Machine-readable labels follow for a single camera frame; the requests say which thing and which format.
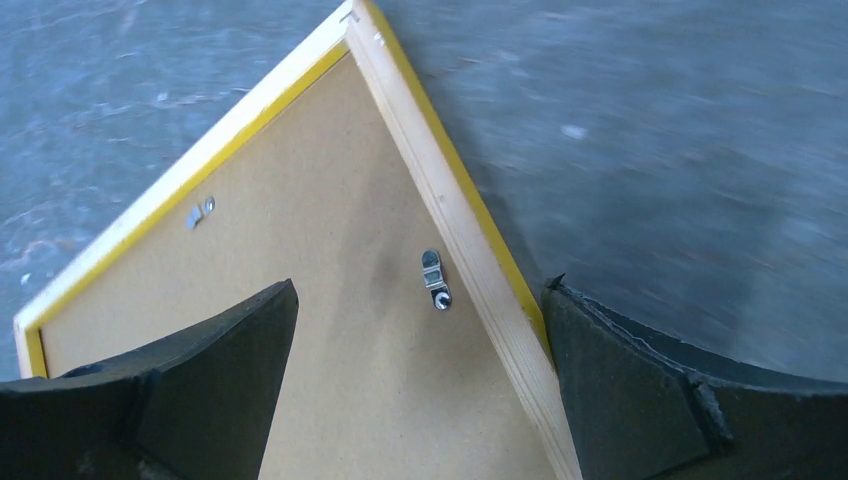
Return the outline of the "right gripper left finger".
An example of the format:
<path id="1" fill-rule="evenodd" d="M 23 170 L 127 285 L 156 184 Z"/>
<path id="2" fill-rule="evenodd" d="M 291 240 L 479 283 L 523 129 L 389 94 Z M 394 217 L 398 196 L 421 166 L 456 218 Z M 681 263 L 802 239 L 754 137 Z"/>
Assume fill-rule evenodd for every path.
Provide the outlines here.
<path id="1" fill-rule="evenodd" d="M 1 386 L 5 479 L 255 479 L 299 309 L 289 281 L 123 354 Z"/>

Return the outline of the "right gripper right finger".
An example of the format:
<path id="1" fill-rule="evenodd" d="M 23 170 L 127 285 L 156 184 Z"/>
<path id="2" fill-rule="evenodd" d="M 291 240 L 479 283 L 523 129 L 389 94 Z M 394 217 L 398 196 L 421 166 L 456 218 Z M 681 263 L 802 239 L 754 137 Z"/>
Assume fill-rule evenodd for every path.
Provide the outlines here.
<path id="1" fill-rule="evenodd" d="M 550 280 L 542 313 L 586 479 L 843 479 L 847 387 L 703 350 Z"/>

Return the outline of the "brown cardboard backing board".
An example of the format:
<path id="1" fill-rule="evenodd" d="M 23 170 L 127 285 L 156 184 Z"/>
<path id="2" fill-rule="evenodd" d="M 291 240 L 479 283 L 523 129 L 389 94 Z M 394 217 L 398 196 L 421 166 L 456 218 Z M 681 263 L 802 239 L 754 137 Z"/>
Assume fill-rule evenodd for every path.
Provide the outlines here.
<path id="1" fill-rule="evenodd" d="M 189 230 L 193 205 L 214 211 Z M 300 307 L 265 479 L 551 479 L 554 471 L 443 250 L 355 60 L 343 57 L 41 331 L 51 375 L 291 279 Z"/>

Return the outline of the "yellow wooden picture frame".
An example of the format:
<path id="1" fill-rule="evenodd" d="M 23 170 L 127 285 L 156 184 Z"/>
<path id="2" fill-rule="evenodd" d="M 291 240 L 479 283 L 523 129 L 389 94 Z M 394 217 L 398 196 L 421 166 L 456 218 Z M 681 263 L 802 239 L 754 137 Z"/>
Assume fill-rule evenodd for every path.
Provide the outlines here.
<path id="1" fill-rule="evenodd" d="M 579 478 L 539 308 L 394 32 L 370 1 L 342 3 L 15 316 L 21 374 L 55 377 L 43 326 L 345 56 L 355 60 L 444 242 L 437 251 L 449 290 L 445 266 L 452 263 L 540 436 L 551 479 Z"/>

